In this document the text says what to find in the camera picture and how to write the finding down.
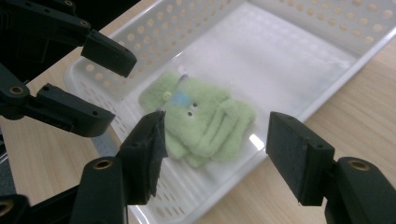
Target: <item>white plastic basket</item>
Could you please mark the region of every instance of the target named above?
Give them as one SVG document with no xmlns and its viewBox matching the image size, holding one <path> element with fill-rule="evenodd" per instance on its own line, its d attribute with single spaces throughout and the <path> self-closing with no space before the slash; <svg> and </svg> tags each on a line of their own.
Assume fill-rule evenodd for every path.
<svg viewBox="0 0 396 224">
<path fill-rule="evenodd" d="M 266 158 L 269 113 L 306 120 L 393 38 L 395 14 L 396 0 L 158 1 L 111 36 L 137 57 L 129 78 L 81 58 L 65 83 L 117 115 L 121 141 L 144 115 L 138 95 L 166 70 L 254 106 L 236 161 L 193 169 L 165 159 L 158 196 L 131 207 L 141 223 L 191 223 Z"/>
</svg>

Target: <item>plush toy face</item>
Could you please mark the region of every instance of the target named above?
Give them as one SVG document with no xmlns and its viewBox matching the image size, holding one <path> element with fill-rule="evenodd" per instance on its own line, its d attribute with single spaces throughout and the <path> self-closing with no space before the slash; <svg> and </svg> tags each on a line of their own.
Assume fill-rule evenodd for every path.
<svg viewBox="0 0 396 224">
<path fill-rule="evenodd" d="M 174 136 L 182 139 L 186 146 L 196 147 L 206 133 L 218 132 L 209 129 L 218 129 L 219 125 L 210 124 L 215 121 L 220 105 L 229 98 L 230 93 L 226 90 L 196 78 L 185 77 L 179 81 L 177 89 L 161 107 L 161 110 L 166 111 L 165 127 Z"/>
</svg>

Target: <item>wooden table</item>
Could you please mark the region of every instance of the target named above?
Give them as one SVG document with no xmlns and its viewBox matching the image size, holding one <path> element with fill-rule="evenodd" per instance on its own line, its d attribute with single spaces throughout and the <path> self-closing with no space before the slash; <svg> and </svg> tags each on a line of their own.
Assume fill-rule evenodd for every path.
<svg viewBox="0 0 396 224">
<path fill-rule="evenodd" d="M 149 6 L 142 1 L 110 23 L 106 35 Z M 76 49 L 29 83 L 35 94 L 47 82 L 64 89 Z M 396 40 L 391 41 L 307 122 L 336 148 L 335 159 L 352 156 L 375 164 L 396 186 Z M 31 204 L 78 184 L 84 165 L 97 158 L 90 139 L 38 121 L 1 118 L 19 194 Z M 270 160 L 262 162 L 197 223 L 325 223 L 322 207 L 303 207 Z"/>
</svg>

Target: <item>green plush toy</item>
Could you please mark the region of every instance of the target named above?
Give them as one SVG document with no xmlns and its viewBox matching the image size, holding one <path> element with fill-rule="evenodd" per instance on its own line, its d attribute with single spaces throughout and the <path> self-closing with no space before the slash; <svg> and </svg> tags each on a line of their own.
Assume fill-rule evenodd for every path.
<svg viewBox="0 0 396 224">
<path fill-rule="evenodd" d="M 173 72 L 163 73 L 139 96 L 145 111 L 166 111 L 165 142 L 170 157 L 199 167 L 237 157 L 255 113 L 215 85 Z"/>
</svg>

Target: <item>wooden surface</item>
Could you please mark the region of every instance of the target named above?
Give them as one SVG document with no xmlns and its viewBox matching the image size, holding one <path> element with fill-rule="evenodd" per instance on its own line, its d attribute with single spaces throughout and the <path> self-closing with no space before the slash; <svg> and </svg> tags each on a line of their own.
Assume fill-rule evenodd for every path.
<svg viewBox="0 0 396 224">
<path fill-rule="evenodd" d="M 102 32 L 111 34 L 153 2 L 142 1 Z M 28 86 L 35 94 L 49 82 L 64 88 L 73 51 Z M 375 164 L 396 186 L 396 40 L 391 41 L 308 121 L 336 148 Z M 90 139 L 24 118 L 0 119 L 19 194 L 31 204 L 78 184 L 83 166 L 97 158 Z M 298 204 L 270 160 L 262 162 L 197 223 L 325 223 L 324 207 Z"/>
</svg>

